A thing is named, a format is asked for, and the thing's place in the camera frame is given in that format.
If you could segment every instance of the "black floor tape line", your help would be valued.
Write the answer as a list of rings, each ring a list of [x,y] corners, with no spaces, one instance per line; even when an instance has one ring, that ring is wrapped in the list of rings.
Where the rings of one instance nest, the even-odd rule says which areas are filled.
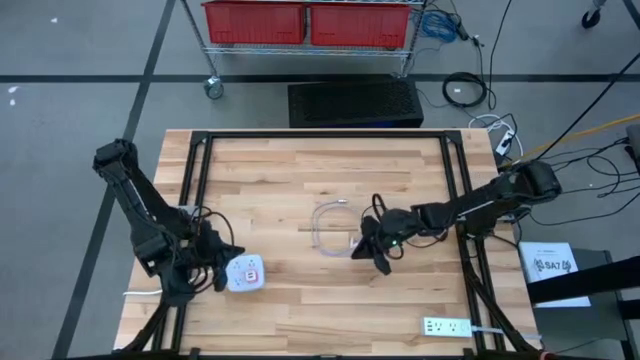
[[[149,51],[147,64],[144,68],[144,75],[138,85],[136,98],[133,102],[131,111],[129,112],[129,119],[123,134],[123,138],[127,140],[133,139],[138,123],[140,122],[142,108],[144,106],[147,93],[149,92],[151,75],[153,75],[156,64],[158,63],[158,56],[160,55],[160,49],[162,48],[162,43],[167,33],[167,28],[169,27],[169,21],[171,20],[171,14],[173,12],[175,2],[176,0],[167,0],[165,3],[162,17],[160,18],[160,24],[158,25],[158,30],[156,31],[151,50]],[[80,266],[80,273],[78,274],[76,284],[73,288],[71,301],[69,301],[69,306],[67,307],[67,312],[62,322],[62,327],[60,328],[60,333],[58,334],[53,354],[51,355],[53,359],[66,358],[69,354],[69,349],[73,342],[73,336],[75,334],[76,327],[78,326],[78,321],[80,320],[82,307],[84,306],[87,293],[89,292],[89,285],[91,284],[93,271],[95,270],[96,262],[98,261],[100,248],[102,247],[102,241],[104,240],[104,235],[107,231],[107,225],[109,224],[109,218],[111,216],[114,202],[115,196],[113,192],[107,189],[102,199],[102,204],[100,205],[96,223],[93,226],[87,251],[85,252],[82,265]]]
[[[450,74],[411,74],[416,82],[442,82]],[[494,74],[493,82],[505,83],[585,83],[609,82],[615,74]],[[159,75],[0,75],[0,83],[8,84],[86,84],[86,83],[202,83],[209,74]],[[223,83],[297,83],[329,81],[376,81],[392,79],[390,74],[282,74],[282,75],[222,75]],[[640,74],[624,74],[618,82],[640,82]]]
[[[629,15],[631,15],[633,22],[636,23],[638,30],[640,30],[640,13],[638,13],[638,8],[633,4],[633,0],[623,0],[623,2],[627,7],[627,11],[629,11]]]

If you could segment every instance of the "cable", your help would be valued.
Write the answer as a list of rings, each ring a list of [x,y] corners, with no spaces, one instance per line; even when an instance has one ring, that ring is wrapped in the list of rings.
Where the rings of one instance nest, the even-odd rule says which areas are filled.
[[[471,331],[473,331],[473,332],[488,332],[488,333],[493,333],[493,334],[503,334],[504,335],[504,331],[502,331],[502,329],[489,328],[489,327],[483,327],[483,326],[475,326],[475,325],[471,325]],[[523,338],[529,339],[529,340],[542,340],[542,335],[539,335],[539,334],[523,334],[523,333],[521,333],[520,335],[522,335]]]
[[[587,129],[587,130],[584,130],[584,131],[577,132],[575,134],[567,135],[564,138],[562,138],[562,140],[560,140],[558,142],[558,144],[567,142],[569,140],[575,140],[575,139],[578,139],[578,138],[583,137],[583,136],[592,135],[592,134],[595,134],[595,133],[597,133],[599,131],[605,130],[607,128],[610,128],[610,127],[613,127],[613,126],[616,126],[616,125],[620,125],[620,124],[625,124],[625,123],[628,123],[628,122],[631,122],[631,121],[636,121],[636,120],[640,120],[640,114],[627,116],[625,118],[617,119],[617,120],[608,122],[606,124],[603,124],[603,125],[600,125],[600,126],[596,126],[594,128],[591,128],[591,129]],[[552,144],[553,144],[553,142],[549,142],[549,143],[546,143],[544,145],[540,145],[537,148],[525,153],[522,158],[527,158],[527,157],[529,157],[529,156],[531,156],[531,155],[533,155],[533,154],[535,154],[537,152],[545,150],[545,149],[549,148]]]
[[[426,248],[428,248],[428,247],[431,247],[431,246],[433,246],[433,245],[437,244],[437,243],[439,242],[439,240],[434,240],[433,242],[431,242],[431,243],[429,243],[429,244],[426,244],[426,245],[416,245],[416,244],[411,243],[411,241],[409,241],[409,240],[407,240],[407,241],[405,241],[405,242],[406,242],[409,246],[413,246],[414,248],[418,248],[418,249],[426,249]]]
[[[513,246],[516,249],[518,248],[518,242],[517,241],[514,243],[513,241],[505,239],[505,238],[503,238],[501,236],[498,236],[498,235],[496,235],[494,233],[489,234],[489,236],[491,236],[492,238],[498,239],[500,241],[506,242],[507,244]]]
[[[460,16],[460,14],[458,14],[458,9],[456,8],[456,4],[453,2],[453,0],[449,0],[449,3],[451,3],[451,7],[453,8],[453,12]]]
[[[504,118],[506,117],[511,117],[511,121],[513,121],[513,128],[511,127],[511,125],[509,125],[508,123],[506,123],[504,120]],[[524,147],[522,146],[522,142],[520,141],[520,137],[518,136],[518,123],[516,122],[515,117],[513,116],[512,113],[508,113],[506,115],[503,116],[498,116],[495,114],[483,114],[483,115],[478,115],[476,117],[474,117],[473,119],[471,119],[469,121],[468,127],[471,129],[473,128],[471,125],[473,125],[473,123],[476,120],[480,120],[480,119],[485,119],[485,118],[493,118],[495,119],[494,121],[492,121],[491,123],[489,123],[489,125],[487,125],[486,123],[484,123],[484,127],[487,129],[488,132],[492,132],[494,130],[500,129],[501,127],[506,127],[508,130],[513,131],[513,137],[516,139],[516,142],[518,143],[518,148],[520,149],[520,156],[523,155],[524,152]]]
[[[612,211],[612,212],[607,213],[607,214],[602,214],[602,215],[588,216],[588,217],[584,217],[584,218],[560,221],[560,222],[555,222],[555,223],[543,223],[543,222],[541,222],[541,221],[539,221],[539,220],[537,220],[536,218],[533,217],[533,212],[529,213],[529,217],[531,218],[531,220],[533,220],[533,222],[535,222],[536,224],[541,225],[541,226],[556,226],[556,225],[570,224],[570,223],[579,222],[579,221],[585,221],[585,220],[600,219],[600,218],[604,218],[604,217],[607,217],[607,216],[612,216],[612,215],[615,215],[615,214],[621,212],[627,206],[631,205],[631,203],[634,202],[639,196],[640,196],[640,192],[637,193],[635,196],[633,196],[631,198],[631,200],[627,201],[618,210]]]
[[[349,241],[348,249],[344,249],[340,251],[327,250],[322,245],[322,242],[320,241],[320,229],[319,229],[320,217],[327,211],[330,211],[336,208],[342,208],[342,209],[347,209],[353,212],[354,214],[357,214],[356,210],[354,210],[353,208],[347,205],[348,202],[349,201],[346,199],[338,199],[336,201],[320,204],[315,208],[315,210],[313,210],[313,213],[311,214],[311,241],[312,241],[313,247],[317,248],[322,255],[331,256],[331,257],[351,256],[351,252],[353,251],[351,246],[352,245],[351,240]]]
[[[362,214],[360,215],[360,222],[364,220],[364,214],[367,212],[367,210],[371,209],[372,207],[373,205],[369,205],[364,210],[362,210]]]
[[[583,346],[587,346],[587,345],[589,345],[589,344],[593,344],[594,342],[596,342],[596,341],[600,341],[600,340],[602,340],[602,338],[597,338],[597,339],[589,340],[589,341],[587,341],[587,342],[585,342],[585,343],[582,343],[582,344],[580,344],[580,345],[572,346],[572,347],[570,347],[570,348],[567,348],[567,349],[564,349],[564,350],[560,350],[560,351],[554,351],[553,353],[554,353],[554,354],[562,354],[562,353],[565,353],[565,352],[567,352],[567,351],[575,350],[575,349],[577,349],[577,348],[580,348],[580,347],[583,347]]]
[[[435,51],[435,52],[438,52],[438,51],[440,51],[440,48],[442,48],[442,45],[443,45],[443,44],[444,44],[444,43],[440,43],[440,44],[438,45],[438,47],[437,47],[437,48],[429,48],[429,47],[427,47],[427,48],[422,48],[422,49],[420,49],[420,50],[416,51],[416,52],[413,54],[413,56],[411,57],[411,64],[410,64],[410,65],[408,65],[408,66],[409,66],[409,70],[407,70],[407,74],[410,74],[410,73],[411,73],[411,71],[413,71],[413,67],[414,67],[414,66],[415,66],[415,64],[416,64],[416,59],[418,58],[418,55],[422,54],[422,53],[423,53],[423,52],[425,52],[425,51]]]
[[[631,61],[629,61],[629,63],[627,63],[627,65],[625,65],[625,67],[623,67],[622,70],[620,70],[620,72],[613,77],[613,79],[611,79],[609,84],[604,88],[604,90],[602,90],[600,95],[598,95],[598,97],[596,97],[596,99],[593,102],[591,102],[591,104],[582,112],[582,114],[580,114],[580,116],[578,116],[578,118],[571,125],[569,125],[569,127],[562,133],[562,135],[560,135],[551,145],[549,145],[549,147],[546,148],[542,152],[542,154],[538,155],[536,159],[540,159],[541,157],[543,157],[547,152],[549,152],[549,150],[551,150],[557,143],[559,143],[560,140],[562,140],[562,138],[565,137],[565,135],[567,135],[569,131],[571,131],[571,129],[573,129],[594,106],[596,106],[596,104],[600,101],[600,99],[602,99],[602,97],[604,97],[604,95],[609,91],[609,89],[611,89],[613,84],[615,84],[618,81],[618,79],[620,79],[620,77],[627,71],[627,69],[631,67],[631,65],[633,65],[636,62],[636,60],[638,60],[638,58],[640,58],[640,52],[637,53],[631,59]]]
[[[574,194],[574,193],[583,192],[583,191],[597,191],[597,190],[606,189],[606,188],[608,188],[609,186],[614,186],[614,185],[616,185],[616,184],[624,184],[624,183],[626,183],[626,182],[630,182],[630,181],[638,181],[638,180],[640,180],[640,177],[638,177],[638,178],[633,178],[633,179],[625,179],[625,180],[621,180],[621,181],[619,181],[619,182],[618,182],[618,181],[616,181],[616,182],[612,182],[612,183],[610,183],[610,184],[602,185],[602,186],[599,186],[599,187],[588,187],[588,188],[581,188],[581,189],[567,190],[567,191],[563,191],[563,192],[562,192],[562,194],[560,194],[560,195]],[[637,188],[640,188],[640,187],[633,187],[633,188],[630,188],[630,189],[624,189],[624,190],[614,191],[614,192],[611,192],[611,195],[613,195],[613,194],[619,194],[619,193],[627,192],[627,191],[631,191],[631,190],[635,190],[635,189],[637,189]]]
[[[595,171],[595,172],[597,172],[597,173],[599,173],[601,175],[615,176],[616,177],[616,182],[612,184],[613,188],[611,190],[609,190],[608,192],[605,192],[605,193],[602,193],[602,194],[598,194],[598,196],[597,196],[598,198],[604,198],[604,197],[609,196],[611,194],[617,193],[616,190],[617,190],[618,186],[620,185],[620,183],[622,182],[622,176],[634,175],[634,174],[637,173],[637,171],[632,171],[632,172],[628,172],[628,173],[620,173],[620,170],[613,163],[613,161],[611,161],[611,160],[607,159],[606,157],[601,156],[599,154],[602,154],[603,152],[605,152],[606,150],[608,150],[608,149],[610,149],[610,148],[612,148],[614,146],[624,145],[624,144],[627,144],[627,143],[628,143],[628,139],[627,138],[620,138],[620,139],[614,141],[613,143],[611,143],[609,145],[606,145],[606,146],[603,146],[601,148],[586,148],[588,150],[593,150],[593,152],[590,153],[590,154],[584,155],[584,156],[580,156],[580,157],[571,159],[571,160],[554,163],[554,164],[551,164],[551,166],[553,167],[553,166],[561,165],[561,167],[554,169],[554,172],[557,173],[560,170],[567,168],[571,164],[574,164],[574,163],[577,163],[578,161],[586,159],[587,165],[593,171]],[[580,151],[584,151],[584,150],[585,149],[580,149],[580,150],[576,150],[576,151],[572,151],[572,152],[568,151],[568,152],[560,153],[560,154],[557,154],[555,156],[547,157],[547,158],[544,158],[544,159],[550,159],[552,157],[557,157],[559,155],[564,155],[564,154],[567,154],[567,153],[576,153],[576,152],[580,152]],[[614,173],[609,173],[609,172],[606,172],[606,171],[603,171],[603,170],[600,170],[600,169],[596,168],[595,165],[592,163],[592,159],[601,159],[601,160],[607,162],[611,166],[611,168],[613,169]]]
[[[480,96],[476,100],[468,103],[455,101],[449,95],[449,92],[447,90],[447,85],[449,85],[449,83],[451,82],[465,82],[465,83],[476,84],[480,86],[480,90],[481,90]],[[493,93],[493,92],[489,88],[487,88],[487,84],[482,79],[480,79],[478,76],[472,73],[468,73],[464,71],[455,72],[447,76],[442,82],[442,96],[444,96],[445,100],[447,100],[448,103],[460,108],[474,107],[482,104],[482,102],[487,98],[487,94],[489,93]]]
[[[201,273],[201,272],[198,273],[196,276],[194,276],[191,279],[189,279],[189,282],[193,282],[193,281],[197,280],[202,275],[205,275],[205,274]],[[129,296],[129,295],[151,296],[151,295],[158,295],[158,294],[162,294],[162,289],[153,290],[153,291],[125,291],[125,292],[122,293],[122,296]]]
[[[449,44],[458,37],[458,23],[460,22],[460,15],[442,10],[426,10],[419,24],[418,36],[438,39]],[[418,26],[415,17],[413,23]]]
[[[518,226],[518,240],[516,240],[516,244],[520,244],[522,241],[522,225],[520,225],[520,219],[516,220],[516,225]]]
[[[504,19],[507,17],[507,12],[509,12],[509,7],[511,6],[511,1],[509,0],[509,2],[507,3],[507,7],[504,9],[504,14],[502,14],[502,20],[500,20],[500,27],[498,28],[498,34],[496,35],[496,41],[493,43],[493,48],[491,49],[491,57],[489,58],[489,91],[491,93],[493,93],[492,90],[492,80],[493,80],[493,54],[496,52],[496,47],[498,45],[498,40],[500,40],[500,34],[502,33],[502,26],[504,25]],[[498,103],[498,100],[495,98],[495,94],[494,94],[494,101],[493,104],[491,104],[491,97],[489,97],[489,100],[487,101],[487,105],[489,106],[489,110],[493,110],[496,108],[496,105]]]
[[[231,237],[231,245],[232,245],[232,246],[235,246],[235,244],[236,244],[236,241],[235,241],[235,235],[233,234],[233,228],[231,227],[231,223],[229,222],[229,220],[227,219],[227,217],[226,217],[226,216],[224,216],[222,213],[219,213],[219,212],[217,212],[217,211],[213,211],[213,210],[211,210],[211,208],[209,208],[208,206],[204,206],[204,205],[203,205],[203,206],[199,206],[199,208],[200,208],[200,210],[202,210],[202,209],[207,210],[207,211],[208,211],[208,213],[206,213],[206,214],[204,214],[204,215],[202,215],[202,213],[200,213],[200,215],[198,215],[198,216],[194,217],[193,215],[194,215],[195,211],[197,211],[197,210],[198,210],[198,209],[196,209],[196,210],[194,210],[194,212],[193,212],[193,213],[191,213],[191,219],[192,219],[192,220],[197,219],[197,220],[199,220],[199,222],[200,222],[200,223],[202,223],[202,220],[204,220],[204,219],[208,218],[208,217],[209,217],[209,216],[211,216],[211,215],[216,215],[216,216],[218,216],[218,217],[222,218],[222,220],[224,221],[224,223],[227,225],[227,228],[229,229],[229,236]]]
[[[429,104],[429,106],[431,106],[432,108],[443,108],[443,107],[447,107],[447,106],[451,106],[451,104],[446,103],[446,104],[442,104],[442,105],[434,105],[431,101],[429,101],[429,98],[427,97],[427,95],[420,89],[418,89],[416,87],[416,91],[418,91],[418,94],[422,95],[422,97],[424,97],[424,99],[427,101],[427,104]]]
[[[380,194],[375,193],[371,196],[371,206],[373,207],[373,212],[376,214],[378,221],[382,220],[382,216],[378,212],[378,207],[382,209],[382,213],[385,213],[387,211],[387,206],[385,205],[384,200],[382,200],[382,196],[380,196]]]

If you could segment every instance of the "butcher block tabletop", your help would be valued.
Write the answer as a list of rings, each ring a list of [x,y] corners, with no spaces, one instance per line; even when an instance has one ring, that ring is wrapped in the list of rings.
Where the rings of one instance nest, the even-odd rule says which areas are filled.
[[[154,184],[170,205],[178,203],[192,131],[169,130],[162,145]],[[269,130],[239,131],[255,136]],[[497,175],[487,132],[460,132],[473,187],[482,186]],[[188,204],[195,199],[202,148]],[[457,178],[453,146],[450,152]],[[456,182],[462,193],[460,179]],[[388,276],[372,260],[330,257],[313,247],[311,215],[318,205],[348,200],[350,210],[332,209],[319,220],[325,247],[344,249],[350,239],[358,239],[361,213],[371,205],[373,193],[381,194],[389,208],[449,200],[438,140],[216,138],[204,205],[229,219],[235,244],[245,247],[246,254],[262,256],[266,283],[255,292],[216,293],[211,288],[197,295],[187,306],[180,352],[198,347],[202,354],[229,355],[461,355],[463,348],[475,348],[471,338],[421,335],[422,317],[469,317],[453,228],[447,240],[429,248],[405,246],[404,258],[390,260],[393,272]],[[225,224],[209,220],[230,242]],[[496,234],[513,240],[508,225],[499,225]],[[418,245],[431,241],[412,240]],[[489,237],[486,251],[498,304],[518,330],[536,334],[516,249]],[[475,254],[472,242],[469,252]],[[148,278],[135,261],[129,291],[159,288],[159,279]],[[135,337],[159,300],[159,294],[125,297],[115,348]],[[483,325],[489,326],[478,302]],[[172,309],[164,348],[170,346],[174,319]],[[493,348],[493,338],[485,338]]]

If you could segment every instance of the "red plastic basket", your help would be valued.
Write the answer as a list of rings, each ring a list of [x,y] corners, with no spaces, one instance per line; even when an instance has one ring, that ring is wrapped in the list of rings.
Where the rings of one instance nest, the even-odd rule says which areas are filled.
[[[300,44],[304,5],[248,1],[202,4],[212,43]]]
[[[406,5],[311,5],[313,45],[404,47],[411,9]]]

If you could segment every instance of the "black stand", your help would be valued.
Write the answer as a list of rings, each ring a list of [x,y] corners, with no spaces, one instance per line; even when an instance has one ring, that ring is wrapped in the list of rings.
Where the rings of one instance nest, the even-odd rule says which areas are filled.
[[[537,281],[527,287],[531,302],[537,304],[638,286],[640,256]]]

